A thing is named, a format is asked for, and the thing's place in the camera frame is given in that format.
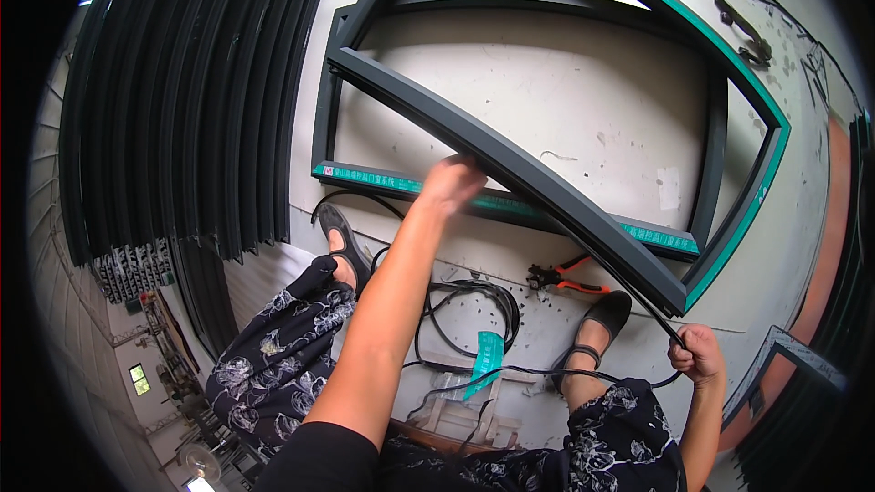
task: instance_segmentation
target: fan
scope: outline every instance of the fan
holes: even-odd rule
[[[213,453],[201,445],[188,444],[180,450],[180,463],[190,474],[214,484],[221,476],[221,466]]]

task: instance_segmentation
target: concrete floor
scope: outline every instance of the concrete floor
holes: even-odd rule
[[[745,45],[743,34],[720,23],[713,0],[681,1],[733,47]],[[771,324],[787,327],[802,303],[823,232],[829,183],[829,152],[824,145],[829,144],[829,137],[828,109],[819,99],[809,97],[806,72],[799,64],[808,43],[795,36],[780,13],[770,13],[753,0],[729,1],[771,42],[774,63],[756,75],[793,126],[760,213],[730,262],[683,320],[716,329],[731,393]],[[309,172],[319,72],[334,8],[354,2],[322,0],[302,74],[292,142],[291,241],[312,254],[325,252],[326,244],[318,227],[309,224],[310,213],[331,191]],[[687,202],[695,193],[700,159],[702,123],[697,119],[704,110],[703,67],[689,51],[597,22],[513,12],[399,16],[378,23],[366,48],[373,49],[388,66],[486,121],[532,155],[552,150],[576,158],[546,156],[544,161],[609,212],[680,228],[689,217]],[[837,84],[834,93],[832,112],[849,118],[846,88]],[[729,100],[726,169],[712,233],[738,194],[763,136],[760,120],[732,86]],[[450,153],[399,115],[344,87],[338,159],[423,174]],[[666,202],[655,180],[658,169],[671,168],[677,172],[679,190],[676,199]],[[352,196],[337,202],[372,254],[395,235],[397,220],[371,202]],[[576,252],[562,236],[465,216],[448,231],[434,273],[458,278],[480,272],[510,289],[525,307],[520,335],[506,361],[547,368],[565,339],[571,339],[592,300],[556,293],[533,296],[525,287],[525,277],[532,263],[555,264]],[[257,260],[255,267],[228,263],[232,300],[232,283],[239,286],[238,291],[246,291],[247,278],[254,277],[255,270],[263,277],[273,267],[276,277],[268,281],[270,285],[294,277],[306,255],[288,253],[263,251],[261,257],[247,259],[248,263]],[[673,272],[684,272],[684,266],[670,265]],[[580,273],[580,279],[616,285],[596,267]],[[235,306],[239,321],[245,322],[250,311],[260,309],[256,299],[261,295],[267,301],[272,292],[238,295],[240,301],[245,299]],[[493,309],[488,303],[474,298],[459,299],[439,316],[446,332],[472,349],[477,331],[502,327],[500,319],[489,314]],[[633,311],[602,369],[618,377],[661,380],[671,374],[665,356],[666,335],[640,307]],[[429,329],[428,324],[423,327],[422,347],[449,354]],[[335,350],[341,344],[342,335]],[[404,371],[393,412],[396,418],[403,419],[419,405],[422,394],[434,387],[433,376],[421,368]],[[561,446],[567,420],[563,400],[549,392],[522,395],[522,389],[519,384],[502,386],[496,412],[523,420],[520,443],[524,446]],[[677,436],[684,430],[691,389],[689,380],[682,377],[656,391]],[[472,401],[475,407],[479,405],[477,397]],[[731,473],[730,468],[724,471]]]

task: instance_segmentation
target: pliers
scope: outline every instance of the pliers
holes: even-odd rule
[[[563,279],[562,274],[567,272],[568,270],[573,270],[589,260],[591,256],[588,253],[584,253],[583,255],[579,255],[569,260],[568,262],[559,265],[557,267],[544,269],[540,266],[532,265],[529,268],[529,287],[534,290],[543,289],[546,286],[555,285],[558,288],[566,287],[568,289],[574,289],[576,291],[587,292],[588,294],[607,294],[611,290],[605,286],[595,286],[595,285],[587,285],[585,283],[577,283],[576,281],[570,281],[568,279]]]

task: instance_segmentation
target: green protective tape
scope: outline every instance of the green protective tape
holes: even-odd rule
[[[472,380],[482,377],[490,370],[501,366],[504,359],[504,339],[492,331],[480,331],[477,333],[477,360],[474,361],[474,375]],[[487,387],[500,373],[496,372],[482,382],[469,385],[465,390],[463,401],[467,401],[472,395]]]
[[[410,194],[419,194],[422,190],[422,183],[418,180],[399,179],[398,177],[390,177],[388,175],[368,173],[367,171],[357,171],[355,169],[336,168],[334,166],[325,166],[321,164],[313,170],[313,174],[336,177],[344,180],[355,180],[357,182],[364,182],[366,184],[385,187],[387,189],[403,190],[405,192],[410,192]],[[506,213],[516,213],[526,216],[541,215],[541,213],[528,203],[494,195],[477,196],[471,204],[475,207]],[[680,249],[681,251],[693,253],[694,255],[699,254],[699,249],[696,247],[695,242],[686,237],[673,236],[671,234],[641,228],[640,226],[632,226],[631,224],[618,224],[622,226],[623,230],[628,232],[630,236],[640,242],[645,242],[655,246]]]
[[[782,129],[778,133],[778,140],[775,143],[774,154],[772,154],[772,158],[766,166],[766,172],[763,175],[763,180],[760,183],[760,187],[757,189],[756,195],[753,197],[753,201],[751,202],[751,206],[747,208],[747,211],[742,216],[741,223],[738,224],[738,228],[735,232],[732,233],[732,236],[729,239],[729,243],[720,251],[720,254],[717,255],[714,264],[708,271],[705,273],[703,278],[694,286],[689,286],[687,290],[687,303],[684,312],[690,311],[690,308],[693,304],[699,300],[699,297],[705,292],[705,290],[710,286],[711,282],[714,281],[717,274],[723,270],[723,267],[726,265],[726,262],[735,252],[735,249],[738,247],[738,244],[741,243],[741,239],[747,234],[747,230],[750,228],[751,223],[753,222],[753,218],[760,211],[760,207],[762,207],[762,202],[766,198],[766,194],[768,193],[769,187],[772,185],[772,181],[774,180],[775,174],[778,172],[778,166],[781,165],[781,159],[784,156],[784,150],[787,148],[787,141],[790,137],[790,123],[787,120],[787,117],[782,113],[781,108],[775,103],[772,95],[766,90],[766,86],[760,82],[760,79],[757,78],[747,64],[742,61],[741,57],[735,53],[735,50],[729,45],[729,43],[717,34],[717,32],[711,28],[710,25],[705,23],[702,18],[696,15],[692,10],[687,8],[680,0],[661,0],[667,5],[671,6],[675,12],[682,15],[687,21],[693,24],[695,28],[702,32],[709,40],[711,40],[717,47],[720,49],[724,55],[732,61],[738,71],[747,78],[748,82],[751,83],[753,89],[756,90],[758,94],[763,98],[766,102],[766,106],[772,112],[772,114],[777,118],[778,123],[781,125]]]

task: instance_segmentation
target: floral skirt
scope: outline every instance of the floral skirt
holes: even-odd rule
[[[206,384],[213,411],[267,462],[289,440],[331,376],[334,334],[355,309],[335,281],[331,257],[316,257],[225,350]],[[380,454],[382,484],[417,488],[435,474],[496,490],[686,490],[680,449],[653,391],[626,378],[573,412],[564,448],[505,450],[463,458],[404,436]]]
[[[216,416],[268,461],[298,429],[331,376],[331,347],[355,308],[333,277],[332,257],[313,259],[228,346],[206,381]]]

